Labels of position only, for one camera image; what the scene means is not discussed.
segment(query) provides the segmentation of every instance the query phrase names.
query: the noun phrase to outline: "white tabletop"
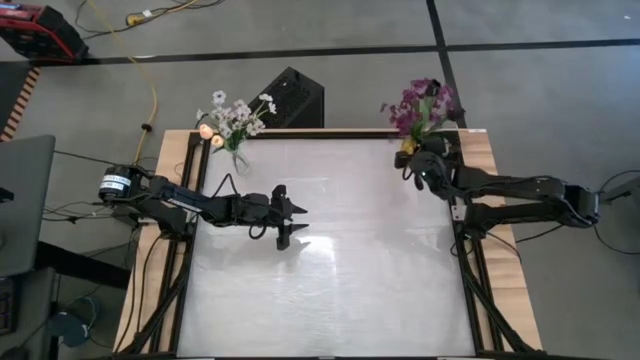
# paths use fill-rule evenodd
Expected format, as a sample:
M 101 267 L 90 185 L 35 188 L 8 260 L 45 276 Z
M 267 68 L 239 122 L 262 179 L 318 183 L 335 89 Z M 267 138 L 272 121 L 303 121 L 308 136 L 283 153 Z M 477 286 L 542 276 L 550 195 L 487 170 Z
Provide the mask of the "white tabletop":
M 397 140 L 251 140 L 238 191 L 285 184 L 310 227 L 276 250 L 200 221 L 179 356 L 472 355 L 446 202 L 393 169 Z M 235 174 L 209 159 L 211 195 Z M 230 193 L 225 185 L 221 195 Z

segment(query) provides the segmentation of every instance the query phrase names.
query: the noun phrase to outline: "flower bouquet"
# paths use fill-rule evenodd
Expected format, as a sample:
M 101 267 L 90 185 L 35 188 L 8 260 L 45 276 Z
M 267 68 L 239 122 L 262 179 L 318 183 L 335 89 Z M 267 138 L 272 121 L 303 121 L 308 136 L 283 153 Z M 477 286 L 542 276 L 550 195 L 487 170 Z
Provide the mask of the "flower bouquet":
M 382 104 L 380 111 L 389 108 L 389 121 L 405 136 L 402 150 L 411 155 L 423 139 L 447 120 L 462 117 L 464 110 L 456 105 L 454 96 L 449 85 L 440 85 L 435 79 L 412 80 L 411 87 L 402 91 L 400 104 Z
M 214 154 L 219 150 L 227 150 L 232 154 L 233 164 L 238 174 L 246 173 L 249 170 L 249 163 L 240 153 L 240 144 L 249 136 L 255 136 L 264 131 L 265 125 L 260 117 L 267 112 L 276 113 L 276 105 L 273 98 L 268 94 L 262 94 L 258 99 L 262 100 L 256 111 L 252 111 L 243 100 L 236 100 L 234 108 L 224 108 L 227 94 L 224 91 L 213 93 L 214 109 L 210 113 L 205 113 L 198 109 L 196 127 L 200 131 L 200 136 L 205 140 L 211 140 L 211 144 L 216 147 Z

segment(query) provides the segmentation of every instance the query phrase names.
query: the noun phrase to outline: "wooden board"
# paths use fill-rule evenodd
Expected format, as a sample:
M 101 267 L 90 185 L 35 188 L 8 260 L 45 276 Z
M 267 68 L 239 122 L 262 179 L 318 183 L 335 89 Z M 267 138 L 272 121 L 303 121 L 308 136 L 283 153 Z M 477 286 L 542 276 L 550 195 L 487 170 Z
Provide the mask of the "wooden board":
M 377 132 L 388 133 L 389 129 L 304 129 L 304 130 L 292 130 L 292 129 L 274 129 L 268 130 L 272 133 L 288 133 L 288 132 Z M 156 167 L 156 174 L 166 176 L 170 181 L 174 183 L 180 183 L 180 173 L 182 171 L 181 166 L 177 166 L 184 162 L 187 151 L 187 142 L 190 130 L 170 130 L 165 132 L 164 141 L 160 150 L 158 166 Z M 462 152 L 465 160 L 465 164 L 471 167 L 478 167 L 490 174 L 497 174 L 493 153 L 491 151 L 491 145 L 489 143 L 489 137 L 484 130 L 460 130 L 460 141 L 462 146 Z M 200 158 L 199 153 L 196 154 L 194 163 L 198 162 Z M 191 175 L 190 188 L 194 188 L 195 181 L 197 179 L 197 166 L 194 166 L 193 173 Z M 503 206 L 505 201 L 500 197 L 483 197 L 477 201 L 484 202 L 491 206 Z M 144 303 L 140 308 L 140 292 L 142 284 L 142 265 L 149 252 L 149 249 L 156 237 L 159 230 L 157 226 L 146 226 L 140 235 L 140 246 L 136 255 L 136 261 L 138 266 L 136 267 L 135 274 L 132 273 L 132 277 L 136 276 L 136 301 L 135 309 L 129 331 L 125 334 L 123 345 L 121 348 L 130 344 L 134 329 L 137 325 L 137 316 L 142 309 L 141 326 L 146 323 L 146 320 L 155 310 L 158 304 L 158 297 L 161 287 L 162 275 L 164 271 L 164 264 L 166 261 L 166 255 L 168 250 L 168 242 L 159 241 L 153 250 L 153 254 L 150 257 L 147 278 L 145 281 L 145 295 Z M 492 233 L 506 240 L 510 244 L 515 246 L 515 240 L 511 227 L 508 225 L 496 226 Z M 540 337 L 536 326 L 531 302 L 529 300 L 529 293 L 527 291 L 524 274 L 522 267 L 518 261 L 517 256 L 512 249 L 502 244 L 500 241 L 488 237 L 482 241 L 482 246 L 485 254 L 487 269 L 489 273 L 489 279 L 493 290 L 494 301 L 500 311 L 503 313 L 507 321 L 511 326 L 520 334 L 525 342 L 534 348 L 540 349 Z M 184 251 L 184 248 L 180 248 L 178 253 Z M 178 269 L 182 256 L 178 255 L 177 265 L 175 269 Z M 124 307 L 122 310 L 120 325 L 118 328 L 118 334 L 116 337 L 116 343 L 114 344 L 114 350 L 117 343 L 120 341 L 124 329 L 129 319 L 130 309 L 132 301 L 132 281 L 129 282 L 129 289 L 127 291 L 127 297 L 125 299 Z M 491 349 L 491 334 L 489 332 L 488 320 L 486 313 L 483 311 L 482 306 L 478 304 L 479 317 L 481 324 L 482 336 L 484 339 L 485 349 Z M 165 320 L 163 323 L 163 331 L 160 342 L 160 351 L 167 351 L 169 349 L 170 341 L 170 329 L 173 325 L 173 314 L 175 312 L 174 305 L 167 311 Z

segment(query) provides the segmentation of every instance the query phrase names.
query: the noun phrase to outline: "black box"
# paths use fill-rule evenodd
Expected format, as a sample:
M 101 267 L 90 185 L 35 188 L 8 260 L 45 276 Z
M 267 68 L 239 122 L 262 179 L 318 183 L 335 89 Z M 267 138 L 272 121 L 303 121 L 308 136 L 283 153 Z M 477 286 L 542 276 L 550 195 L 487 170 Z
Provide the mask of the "black box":
M 297 70 L 286 68 L 260 94 L 269 94 L 276 105 L 276 114 L 260 117 L 267 128 L 324 128 L 324 87 Z M 260 104 L 256 97 L 249 107 L 256 111 Z

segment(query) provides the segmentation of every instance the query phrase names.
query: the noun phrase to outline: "concrete floor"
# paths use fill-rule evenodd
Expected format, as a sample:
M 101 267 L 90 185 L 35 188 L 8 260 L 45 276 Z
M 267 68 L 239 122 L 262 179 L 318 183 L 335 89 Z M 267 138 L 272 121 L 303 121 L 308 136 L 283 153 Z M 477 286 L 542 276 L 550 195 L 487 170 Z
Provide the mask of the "concrete floor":
M 47 1 L 71 21 L 80 2 Z M 127 13 L 170 4 L 96 2 L 118 26 Z M 134 55 L 141 56 L 435 44 L 425 1 L 390 4 L 233 0 L 168 15 L 122 37 Z M 436 5 L 448 44 L 607 40 L 640 34 L 636 1 L 438 0 Z M 89 7 L 80 22 L 101 28 Z M 122 56 L 107 36 L 88 44 L 96 57 Z M 549 174 L 597 188 L 616 172 L 640 169 L 640 159 L 632 156 L 640 141 L 635 122 L 640 113 L 639 47 L 460 52 L 449 57 L 468 126 L 489 130 L 502 174 Z M 0 61 L 17 59 L 0 44 Z M 437 53 L 149 64 L 145 68 L 156 83 L 160 106 L 144 156 L 157 156 L 164 130 L 191 128 L 196 109 L 210 106 L 213 91 L 224 89 L 230 98 L 250 100 L 287 66 L 325 85 L 327 127 L 386 127 L 387 120 L 378 113 L 381 102 L 398 100 L 413 78 L 443 78 Z M 148 86 L 132 65 L 47 67 L 18 137 L 53 134 L 57 149 L 129 162 L 150 107 Z M 145 165 L 154 166 L 153 161 Z M 103 170 L 101 164 L 56 156 L 48 204 L 93 201 Z M 603 209 L 600 229 L 605 240 L 640 251 L 637 211 L 626 199 Z M 129 229 L 101 221 L 102 226 L 89 221 L 46 224 L 43 240 L 79 252 L 127 241 Z M 514 229 L 522 238 L 552 226 Z M 637 357 L 639 257 L 609 251 L 591 230 L 561 229 L 519 249 L 546 350 Z M 110 302 L 122 294 L 106 291 L 101 297 Z M 106 324 L 101 326 L 105 334 L 111 333 Z M 108 336 L 101 340 L 113 341 Z

